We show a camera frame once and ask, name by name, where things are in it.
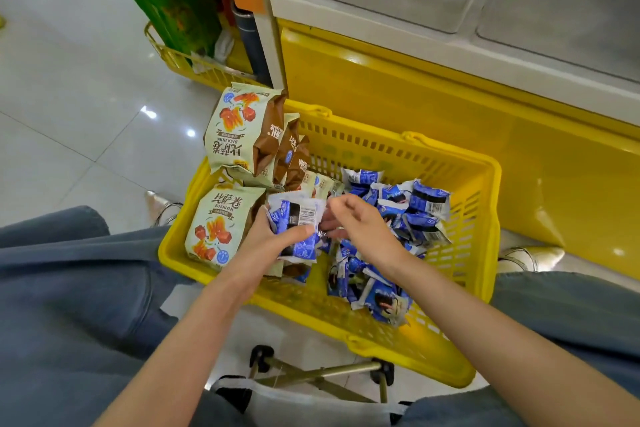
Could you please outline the person's left hand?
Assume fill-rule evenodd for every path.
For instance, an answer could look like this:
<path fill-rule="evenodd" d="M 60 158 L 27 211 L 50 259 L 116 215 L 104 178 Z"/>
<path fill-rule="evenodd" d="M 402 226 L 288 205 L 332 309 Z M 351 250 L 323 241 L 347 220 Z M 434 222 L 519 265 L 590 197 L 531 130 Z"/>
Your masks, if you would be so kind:
<path fill-rule="evenodd" d="M 240 284 L 246 296 L 252 295 L 262 277 L 278 260 L 284 248 L 271 248 L 270 238 L 275 235 L 270 226 L 268 209 L 263 205 L 257 213 L 252 227 L 224 272 Z"/>

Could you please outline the blue snack packet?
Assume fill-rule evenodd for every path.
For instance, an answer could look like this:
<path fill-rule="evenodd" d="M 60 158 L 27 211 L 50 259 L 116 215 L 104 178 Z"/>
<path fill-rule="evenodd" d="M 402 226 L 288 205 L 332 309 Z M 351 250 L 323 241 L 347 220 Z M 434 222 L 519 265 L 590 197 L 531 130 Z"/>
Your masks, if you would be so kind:
<path fill-rule="evenodd" d="M 326 208 L 326 199 L 308 197 L 302 190 L 270 194 L 266 200 L 270 226 L 280 235 L 297 226 L 310 225 L 314 233 L 302 241 L 284 248 L 278 259 L 292 264 L 313 264 L 317 261 L 317 243 L 321 238 L 319 225 Z"/>

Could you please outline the person's left forearm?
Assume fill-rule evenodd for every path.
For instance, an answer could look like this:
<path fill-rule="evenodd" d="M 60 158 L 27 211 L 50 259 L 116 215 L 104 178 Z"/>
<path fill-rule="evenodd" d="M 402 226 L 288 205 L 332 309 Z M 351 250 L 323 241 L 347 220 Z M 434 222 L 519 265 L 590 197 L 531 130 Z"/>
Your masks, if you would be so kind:
<path fill-rule="evenodd" d="M 232 323 L 261 277 L 224 269 L 92 427 L 188 427 Z"/>

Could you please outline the cream brown snack bag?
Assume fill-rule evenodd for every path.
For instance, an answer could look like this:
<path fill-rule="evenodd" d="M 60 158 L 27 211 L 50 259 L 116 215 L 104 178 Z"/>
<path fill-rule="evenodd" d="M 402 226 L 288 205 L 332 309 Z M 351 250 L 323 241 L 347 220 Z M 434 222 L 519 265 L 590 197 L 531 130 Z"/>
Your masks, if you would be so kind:
<path fill-rule="evenodd" d="M 237 169 L 256 178 L 274 160 L 282 141 L 287 91 L 234 82 L 224 89 L 204 134 L 211 173 Z"/>
<path fill-rule="evenodd" d="M 314 199 L 328 199 L 341 196 L 345 191 L 345 184 L 324 174 L 306 171 L 298 188 L 306 197 Z"/>
<path fill-rule="evenodd" d="M 301 135 L 296 151 L 293 153 L 285 177 L 284 190 L 299 190 L 310 164 L 310 140 L 307 135 Z"/>
<path fill-rule="evenodd" d="M 189 257 L 221 270 L 235 256 L 258 208 L 262 187 L 213 187 L 198 203 L 185 249 Z"/>
<path fill-rule="evenodd" d="M 273 185 L 284 187 L 285 177 L 289 170 L 292 157 L 299 145 L 299 113 L 284 114 L 285 129 L 278 148 L 273 169 Z"/>

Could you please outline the pile of blue packets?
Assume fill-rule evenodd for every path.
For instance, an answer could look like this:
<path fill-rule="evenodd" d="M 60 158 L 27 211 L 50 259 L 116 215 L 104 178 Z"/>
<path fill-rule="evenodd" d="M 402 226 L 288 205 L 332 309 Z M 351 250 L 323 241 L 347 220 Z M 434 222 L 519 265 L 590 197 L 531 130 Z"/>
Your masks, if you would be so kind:
<path fill-rule="evenodd" d="M 382 171 L 341 169 L 342 194 L 361 197 L 381 215 L 403 248 L 422 260 L 435 245 L 452 242 L 444 222 L 451 215 L 452 192 L 431 187 L 418 178 L 383 183 Z M 399 327 L 413 300 L 399 285 L 385 278 L 350 239 L 334 239 L 321 251 L 332 253 L 327 292 L 346 300 L 352 310 L 368 310 L 381 323 Z"/>

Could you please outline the large yellow plastic shopping basket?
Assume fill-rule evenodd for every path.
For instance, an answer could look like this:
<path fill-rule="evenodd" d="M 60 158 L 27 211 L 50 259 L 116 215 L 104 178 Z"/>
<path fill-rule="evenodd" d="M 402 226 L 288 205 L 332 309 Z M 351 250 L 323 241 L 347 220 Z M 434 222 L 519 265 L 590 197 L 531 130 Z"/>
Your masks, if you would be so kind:
<path fill-rule="evenodd" d="M 311 167 L 322 174 L 339 178 L 342 167 L 384 171 L 391 183 L 420 178 L 452 192 L 451 215 L 444 224 L 452 244 L 434 245 L 426 262 L 490 301 L 500 245 L 501 169 L 496 160 L 421 133 L 358 123 L 319 105 L 288 99 L 285 111 L 300 114 L 300 131 L 310 139 Z M 265 278 L 248 302 L 343 342 L 361 357 L 377 357 L 454 388 L 471 383 L 474 368 L 417 305 L 409 310 L 407 325 L 383 325 L 328 296 L 327 274 L 323 256 L 306 285 Z"/>

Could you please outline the person's silver shoe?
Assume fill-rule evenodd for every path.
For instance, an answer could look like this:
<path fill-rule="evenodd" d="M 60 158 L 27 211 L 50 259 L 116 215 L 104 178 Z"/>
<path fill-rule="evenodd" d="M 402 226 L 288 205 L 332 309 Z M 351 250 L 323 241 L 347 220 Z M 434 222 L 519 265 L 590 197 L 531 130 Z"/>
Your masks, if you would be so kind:
<path fill-rule="evenodd" d="M 168 199 L 152 190 L 145 191 L 145 203 L 152 228 L 171 226 L 183 207 L 182 202 Z"/>
<path fill-rule="evenodd" d="M 498 256 L 497 273 L 550 272 L 565 256 L 557 246 L 511 247 Z"/>

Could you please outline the dark rolled tube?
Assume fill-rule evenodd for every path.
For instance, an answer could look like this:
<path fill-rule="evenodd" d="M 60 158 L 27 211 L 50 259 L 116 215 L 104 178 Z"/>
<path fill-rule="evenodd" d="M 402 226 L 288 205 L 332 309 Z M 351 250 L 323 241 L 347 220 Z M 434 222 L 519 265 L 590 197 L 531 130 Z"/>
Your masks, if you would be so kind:
<path fill-rule="evenodd" d="M 262 48 L 254 14 L 249 10 L 238 8 L 235 0 L 231 0 L 231 8 L 252 67 L 252 74 L 259 83 L 272 87 L 268 63 Z"/>

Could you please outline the person's right silver shoe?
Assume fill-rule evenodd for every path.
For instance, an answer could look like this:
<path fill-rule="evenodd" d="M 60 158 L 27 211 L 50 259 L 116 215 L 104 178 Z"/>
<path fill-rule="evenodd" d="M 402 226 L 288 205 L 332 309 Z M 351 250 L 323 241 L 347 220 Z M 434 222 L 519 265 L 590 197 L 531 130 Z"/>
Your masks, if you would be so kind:
<path fill-rule="evenodd" d="M 497 273 L 550 272 L 565 256 L 557 246 L 511 247 L 498 256 Z"/>

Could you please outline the person's left leg in jeans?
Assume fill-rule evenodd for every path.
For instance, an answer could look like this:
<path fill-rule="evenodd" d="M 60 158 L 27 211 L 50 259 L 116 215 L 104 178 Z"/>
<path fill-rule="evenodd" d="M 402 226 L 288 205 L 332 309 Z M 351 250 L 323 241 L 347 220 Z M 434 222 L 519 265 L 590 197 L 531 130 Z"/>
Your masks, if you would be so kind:
<path fill-rule="evenodd" d="M 0 427 L 91 427 L 178 319 L 170 226 L 112 234 L 89 206 L 0 228 Z"/>

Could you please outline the person's leg in jeans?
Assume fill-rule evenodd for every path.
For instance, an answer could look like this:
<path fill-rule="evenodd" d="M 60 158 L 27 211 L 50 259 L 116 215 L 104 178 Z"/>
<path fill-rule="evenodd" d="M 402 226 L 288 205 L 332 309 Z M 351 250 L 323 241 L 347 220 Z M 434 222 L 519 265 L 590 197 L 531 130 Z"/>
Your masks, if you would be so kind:
<path fill-rule="evenodd" d="M 112 234 L 89 206 L 0 228 L 0 427 L 91 427 L 178 319 L 170 226 Z"/>
<path fill-rule="evenodd" d="M 500 274 L 491 305 L 640 399 L 640 293 L 567 272 Z M 487 386 L 415 401 L 396 427 L 525 427 Z"/>

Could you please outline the yellow chest freezer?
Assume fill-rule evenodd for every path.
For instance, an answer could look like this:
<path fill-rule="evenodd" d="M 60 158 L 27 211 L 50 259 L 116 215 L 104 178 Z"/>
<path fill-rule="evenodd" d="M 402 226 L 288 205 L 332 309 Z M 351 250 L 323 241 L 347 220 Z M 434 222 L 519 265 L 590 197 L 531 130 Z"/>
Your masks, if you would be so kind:
<path fill-rule="evenodd" d="M 271 0 L 293 99 L 494 158 L 503 229 L 640 280 L 640 83 L 336 0 Z"/>

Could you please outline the person's right leg in jeans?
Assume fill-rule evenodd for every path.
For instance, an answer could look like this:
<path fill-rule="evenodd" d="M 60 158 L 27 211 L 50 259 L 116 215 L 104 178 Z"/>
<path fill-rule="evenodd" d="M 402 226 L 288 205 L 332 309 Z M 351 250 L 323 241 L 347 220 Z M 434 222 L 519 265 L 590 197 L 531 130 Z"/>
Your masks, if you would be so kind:
<path fill-rule="evenodd" d="M 567 272 L 500 274 L 491 305 L 640 399 L 640 293 Z M 415 401 L 396 427 L 525 427 L 487 386 Z"/>

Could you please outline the green shopping bag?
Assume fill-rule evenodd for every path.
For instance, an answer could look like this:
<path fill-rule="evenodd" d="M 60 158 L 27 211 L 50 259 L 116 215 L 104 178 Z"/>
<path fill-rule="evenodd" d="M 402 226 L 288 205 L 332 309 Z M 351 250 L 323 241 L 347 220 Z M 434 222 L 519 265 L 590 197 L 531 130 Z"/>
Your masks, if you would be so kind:
<path fill-rule="evenodd" d="M 215 0 L 133 0 L 165 45 L 185 54 L 213 57 L 222 33 Z"/>

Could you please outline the white shelf post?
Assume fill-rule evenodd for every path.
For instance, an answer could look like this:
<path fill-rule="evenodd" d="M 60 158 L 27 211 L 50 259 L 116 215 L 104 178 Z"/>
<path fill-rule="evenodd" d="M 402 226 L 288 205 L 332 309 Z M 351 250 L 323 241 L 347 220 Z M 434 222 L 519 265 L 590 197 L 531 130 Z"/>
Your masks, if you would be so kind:
<path fill-rule="evenodd" d="M 263 54 L 269 70 L 272 86 L 287 88 L 287 81 L 280 41 L 280 29 L 273 13 L 271 0 L 262 0 L 264 6 L 261 13 L 254 11 L 254 20 L 260 36 Z"/>

